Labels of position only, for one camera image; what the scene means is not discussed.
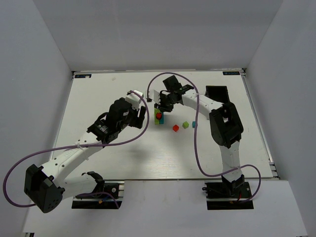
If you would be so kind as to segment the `green arch block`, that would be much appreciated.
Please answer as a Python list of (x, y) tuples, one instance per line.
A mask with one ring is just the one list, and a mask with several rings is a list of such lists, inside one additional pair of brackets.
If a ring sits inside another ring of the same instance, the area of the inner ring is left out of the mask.
[(159, 119), (156, 118), (156, 114), (157, 113), (154, 113), (155, 125), (159, 125)]

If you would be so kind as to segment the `teal arch block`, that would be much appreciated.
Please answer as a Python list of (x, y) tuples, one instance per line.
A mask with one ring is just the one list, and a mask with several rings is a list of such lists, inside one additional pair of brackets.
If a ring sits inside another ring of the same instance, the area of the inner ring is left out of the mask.
[(160, 113), (159, 124), (164, 124), (164, 114), (163, 114), (163, 112)]

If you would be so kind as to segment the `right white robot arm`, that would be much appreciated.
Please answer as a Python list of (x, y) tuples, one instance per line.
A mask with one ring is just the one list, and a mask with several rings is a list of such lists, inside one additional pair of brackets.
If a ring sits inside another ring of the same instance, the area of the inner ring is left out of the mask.
[(175, 75), (163, 80), (163, 84), (165, 90), (154, 92), (157, 109), (170, 113), (175, 104), (181, 104), (209, 119), (211, 136), (221, 152), (222, 183), (226, 194), (234, 195), (244, 184), (239, 159), (243, 125), (234, 103), (229, 99), (227, 87), (207, 85), (205, 93), (199, 94), (191, 83), (182, 85)]

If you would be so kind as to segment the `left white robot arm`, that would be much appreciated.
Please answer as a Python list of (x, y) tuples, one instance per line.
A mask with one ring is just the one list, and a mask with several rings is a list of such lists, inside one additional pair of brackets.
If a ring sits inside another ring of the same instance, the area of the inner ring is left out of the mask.
[(113, 141), (126, 127), (144, 129), (148, 108), (140, 105), (143, 102), (138, 92), (116, 100), (73, 146), (62, 147), (62, 153), (52, 160), (27, 168), (24, 192), (42, 213), (51, 212), (65, 198), (104, 194), (104, 179), (98, 173), (88, 171), (75, 179), (68, 176), (93, 154), (114, 146)]

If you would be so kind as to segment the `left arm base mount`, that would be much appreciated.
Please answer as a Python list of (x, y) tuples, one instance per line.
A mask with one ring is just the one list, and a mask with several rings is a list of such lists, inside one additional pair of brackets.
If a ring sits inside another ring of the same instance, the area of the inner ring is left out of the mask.
[(74, 197), (72, 209), (117, 210), (124, 196), (124, 182), (105, 182), (102, 188), (92, 192), (93, 195)]

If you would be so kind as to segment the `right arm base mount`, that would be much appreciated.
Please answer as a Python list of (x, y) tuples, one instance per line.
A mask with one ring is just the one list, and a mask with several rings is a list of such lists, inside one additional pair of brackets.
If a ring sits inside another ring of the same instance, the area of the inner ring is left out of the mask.
[(248, 182), (230, 193), (222, 182), (208, 182), (202, 187), (206, 195), (207, 210), (251, 210), (253, 201), (246, 199), (252, 196)]

